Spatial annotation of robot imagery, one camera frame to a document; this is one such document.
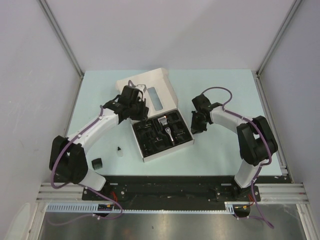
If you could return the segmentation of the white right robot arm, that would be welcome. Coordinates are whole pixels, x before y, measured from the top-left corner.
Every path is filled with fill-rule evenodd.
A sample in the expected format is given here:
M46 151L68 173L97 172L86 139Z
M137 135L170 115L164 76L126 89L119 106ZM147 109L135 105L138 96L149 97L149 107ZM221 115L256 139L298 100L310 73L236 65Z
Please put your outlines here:
M278 144L267 119L263 116L248 118L227 110L219 102L211 103L200 94L192 99L191 132L199 134L207 130L207 124L227 128L237 135L242 163L234 176L231 196L242 201L249 194L248 187L257 179L261 168L270 165L272 155L278 151Z

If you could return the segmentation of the white cardboard box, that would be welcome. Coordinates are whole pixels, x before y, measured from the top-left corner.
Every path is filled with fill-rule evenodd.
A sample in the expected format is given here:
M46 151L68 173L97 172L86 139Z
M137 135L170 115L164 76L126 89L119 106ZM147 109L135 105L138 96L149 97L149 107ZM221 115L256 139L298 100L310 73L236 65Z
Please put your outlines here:
M165 68L157 68L117 80L115 88L119 92L122 92L124 86L136 87L138 84L144 84L147 87L146 92L143 92L143 98L146 100L146 106L149 108L147 119L178 109L179 100L169 80L169 73ZM131 128L137 122L140 121L132 120Z

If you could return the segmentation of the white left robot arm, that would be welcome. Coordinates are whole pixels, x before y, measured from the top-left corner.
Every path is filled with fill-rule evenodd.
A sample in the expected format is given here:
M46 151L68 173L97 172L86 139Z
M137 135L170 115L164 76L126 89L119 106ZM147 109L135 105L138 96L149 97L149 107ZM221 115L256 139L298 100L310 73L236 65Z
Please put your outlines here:
M100 200L110 196L111 188L106 184L106 178L89 168L87 153L96 141L124 120L148 118L146 89L143 84L126 84L120 94L99 107L98 115L84 127L67 137L58 135L54 138L49 159L50 183L54 189L59 188L54 184L54 177L58 175L66 184L93 189L93 194Z

